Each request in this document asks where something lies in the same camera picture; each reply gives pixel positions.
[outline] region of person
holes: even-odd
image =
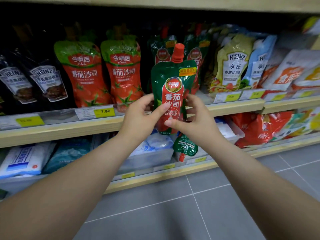
[[[85,156],[0,203],[1,239],[72,239],[124,160],[150,135],[168,110],[162,104],[145,114],[153,94],[126,111],[119,133]],[[225,173],[266,239],[318,239],[320,203],[258,160],[229,143],[209,110],[189,94],[186,123],[165,124],[186,134]]]

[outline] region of floor tile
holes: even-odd
[[[292,169],[278,172],[278,175],[290,181],[295,186],[299,187],[300,189],[302,189],[304,192],[308,193],[315,199],[320,200],[319,195]]]
[[[229,184],[220,168],[214,168],[187,175],[194,193]]]
[[[186,176],[105,194],[86,221],[191,194]]]
[[[83,224],[74,240],[209,240],[192,195]]]
[[[278,154],[258,157],[257,160],[273,171],[289,168],[288,164]]]
[[[320,144],[281,152],[279,155],[292,167],[320,159]]]
[[[230,185],[195,198],[212,240],[265,239]]]
[[[320,194],[320,161],[294,168]]]

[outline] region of person's right hand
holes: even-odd
[[[188,94],[186,105],[192,107],[187,109],[187,114],[194,114],[194,116],[187,119],[191,121],[190,123],[178,120],[167,120],[164,124],[181,131],[189,137],[191,141],[202,148],[212,145],[214,141],[225,140],[214,118],[210,115],[209,110],[200,98]]]

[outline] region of wooden shelf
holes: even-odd
[[[318,13],[319,0],[3,0],[120,7]]]
[[[212,116],[260,110],[262,99],[208,105]],[[0,131],[0,148],[118,131],[123,116]]]
[[[275,113],[291,109],[301,109],[311,106],[320,106],[320,96],[294,98],[288,100],[266,102],[264,108],[258,111],[261,114]]]
[[[284,151],[288,151],[288,150],[292,150],[300,147],[305,147],[305,146],[309,146],[317,143],[320,143],[320,135],[312,138],[306,138],[298,141],[284,143],[281,145],[275,145],[267,148],[252,150],[247,153],[257,158],[257,157],[263,157],[263,156],[284,152]],[[182,167],[140,175],[132,178],[122,179],[119,181],[113,181],[106,189],[105,194],[116,192],[119,190],[130,189],[130,188],[145,185],[145,184],[155,183],[155,182],[166,180],[166,179],[180,177],[190,173],[196,173],[196,172],[200,172],[200,171],[204,171],[204,170],[208,170],[216,167],[218,167],[217,163],[214,160],[209,160],[209,161],[199,162],[195,164],[189,164]]]

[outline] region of round logo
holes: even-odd
[[[157,56],[159,60],[166,60],[169,56],[169,52],[166,48],[160,48],[157,51]]]
[[[190,58],[195,60],[197,58],[199,58],[201,56],[201,51],[199,48],[193,48],[192,50],[190,50]]]
[[[170,77],[165,82],[165,88],[169,92],[178,92],[182,88],[182,80],[180,77]]]

